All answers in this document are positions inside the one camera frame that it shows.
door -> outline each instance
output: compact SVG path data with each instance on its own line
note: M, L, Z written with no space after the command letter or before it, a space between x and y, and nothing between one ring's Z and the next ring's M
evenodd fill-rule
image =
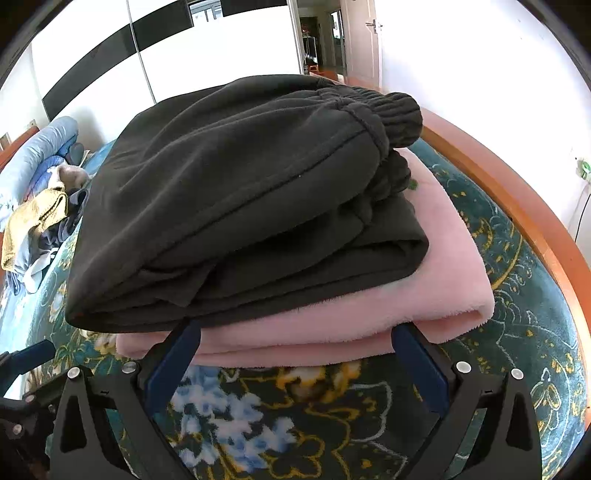
M374 0L340 0L340 7L345 28L347 75L379 85Z

window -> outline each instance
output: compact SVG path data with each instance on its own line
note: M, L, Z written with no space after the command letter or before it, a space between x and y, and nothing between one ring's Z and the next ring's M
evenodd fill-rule
M193 23L212 22L222 18L222 4L220 0L199 0L189 4Z
M10 147L10 137L8 134L4 134L0 137L0 152L6 150L8 147Z
M340 11L337 10L336 12L332 12L330 16L332 17L333 21L333 38L340 39L342 37L340 32L340 18L339 18Z

yellow cloth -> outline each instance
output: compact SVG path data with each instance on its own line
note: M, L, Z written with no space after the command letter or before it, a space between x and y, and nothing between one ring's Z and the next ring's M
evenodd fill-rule
M20 205L8 219L2 243L2 268L14 271L14 259L22 241L32 231L32 245L48 227L67 216L68 195L63 184L45 189L33 200Z

pink fleece blanket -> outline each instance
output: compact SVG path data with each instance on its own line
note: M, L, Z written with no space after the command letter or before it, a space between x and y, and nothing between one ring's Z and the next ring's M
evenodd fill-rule
M390 330L414 322L434 343L488 320L494 310L482 258L451 200L429 169L400 150L417 181L404 193L429 238L410 277L279 314L204 328L194 364L218 367L327 365L392 352ZM143 357L168 332L120 333L118 353Z

white wall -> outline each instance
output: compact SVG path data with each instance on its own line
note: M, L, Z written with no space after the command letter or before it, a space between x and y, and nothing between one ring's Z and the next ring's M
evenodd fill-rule
M250 75L300 72L287 6L201 22L141 54L157 102Z
M147 2L146 7L161 6L153 3ZM68 4L31 43L41 95L84 55L128 24L125 0L74 0ZM97 150L153 104L136 54L85 88L57 116L75 118L80 128L78 141Z
M40 127L49 123L33 69L29 46L8 75L0 89L0 136L8 133L15 141L31 120Z
M297 9L300 17L315 17L316 9L314 7L298 7Z
M517 0L375 3L382 86L487 146L568 226L585 187L575 157L591 159L591 92L552 33Z

